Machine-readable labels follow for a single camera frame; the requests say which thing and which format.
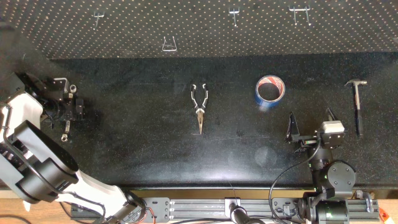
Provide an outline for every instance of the black table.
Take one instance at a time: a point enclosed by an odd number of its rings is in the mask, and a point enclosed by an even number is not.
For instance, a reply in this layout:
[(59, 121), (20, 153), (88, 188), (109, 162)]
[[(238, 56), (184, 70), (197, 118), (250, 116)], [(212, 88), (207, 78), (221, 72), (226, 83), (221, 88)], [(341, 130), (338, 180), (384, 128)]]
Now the black table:
[[(335, 159), (358, 172), (356, 187), (398, 187), (398, 54), (316, 54), (222, 58), (56, 60), (85, 99), (86, 120), (42, 129), (69, 151), (80, 169), (127, 189), (269, 188), (288, 166), (306, 159), (284, 138), (293, 111), (302, 134), (326, 121), (330, 107), (343, 122), (345, 143)], [(254, 87), (264, 75), (286, 85), (278, 106), (261, 111)], [(364, 137), (355, 134), (352, 78), (359, 87)], [(206, 83), (203, 134), (190, 85)], [(311, 189), (308, 166), (278, 187)]]

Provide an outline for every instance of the pliers handle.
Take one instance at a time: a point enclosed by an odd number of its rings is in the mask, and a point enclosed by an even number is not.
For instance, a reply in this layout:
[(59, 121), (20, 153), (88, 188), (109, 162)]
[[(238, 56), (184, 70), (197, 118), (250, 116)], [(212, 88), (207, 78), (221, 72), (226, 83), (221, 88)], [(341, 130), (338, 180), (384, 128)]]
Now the pliers handle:
[(209, 91), (207, 90), (206, 84), (203, 84), (202, 87), (205, 90), (205, 99), (203, 100), (203, 103), (201, 104), (200, 107), (199, 107), (199, 105), (198, 105), (198, 103), (197, 103), (197, 101), (195, 99), (195, 92), (196, 92), (197, 86), (196, 85), (192, 85), (192, 87), (191, 87), (191, 99), (192, 99), (192, 102), (193, 102), (193, 106), (195, 107), (195, 112), (196, 113), (199, 113), (199, 111), (204, 113), (206, 105), (207, 105), (207, 101), (208, 101), (208, 92)]

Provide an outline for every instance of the hammer head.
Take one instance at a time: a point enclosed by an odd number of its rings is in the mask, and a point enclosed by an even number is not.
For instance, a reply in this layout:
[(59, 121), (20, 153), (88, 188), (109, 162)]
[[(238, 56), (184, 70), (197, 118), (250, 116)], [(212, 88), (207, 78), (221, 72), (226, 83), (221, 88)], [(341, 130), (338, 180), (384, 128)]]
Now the hammer head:
[(365, 80), (360, 80), (360, 79), (358, 79), (358, 78), (355, 78), (355, 79), (353, 79), (353, 80), (348, 81), (348, 82), (346, 83), (346, 85), (349, 84), (349, 83), (352, 83), (354, 86), (366, 85), (366, 84), (368, 84), (367, 81), (365, 81)]

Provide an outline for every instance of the black pegboard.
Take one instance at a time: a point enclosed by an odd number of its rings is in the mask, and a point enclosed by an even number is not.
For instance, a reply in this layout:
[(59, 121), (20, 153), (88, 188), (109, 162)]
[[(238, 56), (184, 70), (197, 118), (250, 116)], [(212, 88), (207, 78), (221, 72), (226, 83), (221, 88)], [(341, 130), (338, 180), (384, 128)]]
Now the black pegboard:
[[(48, 58), (218, 57), (398, 50), (397, 1), (0, 0)], [(289, 6), (309, 6), (297, 12)], [(239, 8), (237, 27), (229, 10)], [(104, 12), (95, 28), (95, 12)], [(176, 52), (163, 52), (175, 37)]]

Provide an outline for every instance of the blue tape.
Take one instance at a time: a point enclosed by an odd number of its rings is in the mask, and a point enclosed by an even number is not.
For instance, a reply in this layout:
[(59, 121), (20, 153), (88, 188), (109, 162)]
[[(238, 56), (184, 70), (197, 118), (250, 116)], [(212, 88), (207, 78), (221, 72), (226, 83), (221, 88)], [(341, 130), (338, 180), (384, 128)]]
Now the blue tape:
[[(259, 94), (259, 87), (265, 83), (274, 84), (279, 90), (279, 97), (274, 100), (265, 100)], [(256, 84), (256, 94), (254, 95), (254, 99), (256, 102), (263, 108), (271, 108), (273, 106), (278, 105), (279, 101), (285, 95), (285, 83), (275, 75), (266, 75), (262, 77)]]

